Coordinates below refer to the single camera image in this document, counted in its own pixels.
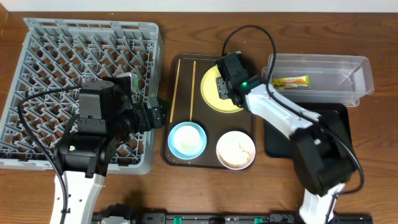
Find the white bowl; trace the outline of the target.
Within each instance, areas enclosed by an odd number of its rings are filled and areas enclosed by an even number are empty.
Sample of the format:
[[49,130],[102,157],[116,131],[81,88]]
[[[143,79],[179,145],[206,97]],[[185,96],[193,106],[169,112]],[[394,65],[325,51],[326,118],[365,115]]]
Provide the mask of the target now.
[[248,168],[256,156],[254,141],[241,131],[229,131],[222,135],[216,144],[218,160],[228,169]]

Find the white paper cup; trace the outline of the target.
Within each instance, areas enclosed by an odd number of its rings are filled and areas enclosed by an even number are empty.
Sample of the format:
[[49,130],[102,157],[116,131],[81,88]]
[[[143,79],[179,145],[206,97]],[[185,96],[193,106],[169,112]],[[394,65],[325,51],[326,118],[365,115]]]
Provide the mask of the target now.
[[200,143],[200,134],[193,126],[182,126],[174,135],[174,146],[180,152],[193,151]]

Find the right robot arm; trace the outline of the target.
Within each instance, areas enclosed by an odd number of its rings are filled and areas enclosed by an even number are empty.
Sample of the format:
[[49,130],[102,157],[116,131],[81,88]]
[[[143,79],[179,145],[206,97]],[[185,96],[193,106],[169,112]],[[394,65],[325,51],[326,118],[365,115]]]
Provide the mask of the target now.
[[347,132],[282,96],[268,78],[251,75],[241,52],[216,62],[220,98],[273,125],[290,142],[297,177],[305,188],[299,215],[304,223],[330,223],[335,203],[355,171],[362,172]]

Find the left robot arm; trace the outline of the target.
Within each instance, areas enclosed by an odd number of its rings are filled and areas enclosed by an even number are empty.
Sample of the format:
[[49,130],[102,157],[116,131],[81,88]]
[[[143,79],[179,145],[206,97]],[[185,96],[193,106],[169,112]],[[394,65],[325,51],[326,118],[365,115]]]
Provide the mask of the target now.
[[82,83],[79,113],[67,121],[54,150],[61,182],[51,223],[90,223],[119,142],[165,125],[169,102],[150,97],[135,103],[133,85],[128,73]]

